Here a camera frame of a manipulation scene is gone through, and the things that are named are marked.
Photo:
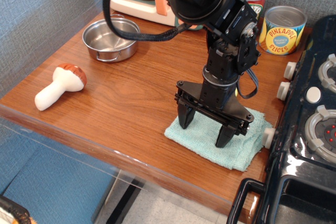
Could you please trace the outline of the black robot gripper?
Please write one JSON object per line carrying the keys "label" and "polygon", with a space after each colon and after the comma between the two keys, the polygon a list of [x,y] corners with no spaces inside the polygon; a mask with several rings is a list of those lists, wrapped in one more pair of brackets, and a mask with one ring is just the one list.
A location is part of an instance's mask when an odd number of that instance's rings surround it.
{"label": "black robot gripper", "polygon": [[231,79],[204,78],[203,83],[176,83],[178,120],[182,129],[192,122],[195,112],[220,123],[215,146],[225,147],[234,135],[246,135],[254,116],[235,97],[238,75]]}

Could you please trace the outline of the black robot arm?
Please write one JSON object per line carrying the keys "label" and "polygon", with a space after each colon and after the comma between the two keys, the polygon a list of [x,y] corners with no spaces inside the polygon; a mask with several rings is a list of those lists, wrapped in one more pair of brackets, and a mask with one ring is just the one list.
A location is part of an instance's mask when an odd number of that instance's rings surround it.
{"label": "black robot arm", "polygon": [[256,46],[257,15],[246,0],[166,0],[175,16],[206,30],[208,59],[203,82],[177,82],[178,120],[187,128],[196,112],[221,124],[216,147],[245,135],[254,116],[239,103],[240,76],[257,81],[252,67],[260,56]]}

